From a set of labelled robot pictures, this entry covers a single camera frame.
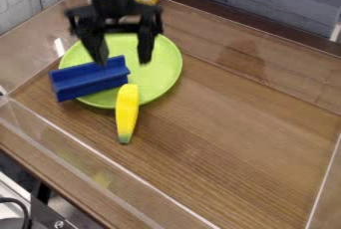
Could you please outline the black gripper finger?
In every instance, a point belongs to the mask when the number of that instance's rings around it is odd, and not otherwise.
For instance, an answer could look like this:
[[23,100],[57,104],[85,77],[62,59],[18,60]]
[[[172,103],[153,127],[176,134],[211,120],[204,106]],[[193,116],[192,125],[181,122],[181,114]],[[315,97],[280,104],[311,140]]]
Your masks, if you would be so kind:
[[104,31],[100,29],[82,29],[79,31],[79,38],[94,62],[105,66],[108,64],[110,50]]
[[138,32],[138,54],[141,64],[148,64],[153,59],[156,35],[150,26],[142,25]]

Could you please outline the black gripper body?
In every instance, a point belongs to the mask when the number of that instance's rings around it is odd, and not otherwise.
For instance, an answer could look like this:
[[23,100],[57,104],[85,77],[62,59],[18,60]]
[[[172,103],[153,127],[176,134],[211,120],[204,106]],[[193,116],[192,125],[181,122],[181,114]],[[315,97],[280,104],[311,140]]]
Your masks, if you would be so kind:
[[89,6],[66,11],[70,30],[77,36],[105,34],[106,32],[134,33],[144,26],[153,34],[164,32],[164,8],[137,0],[91,0]]

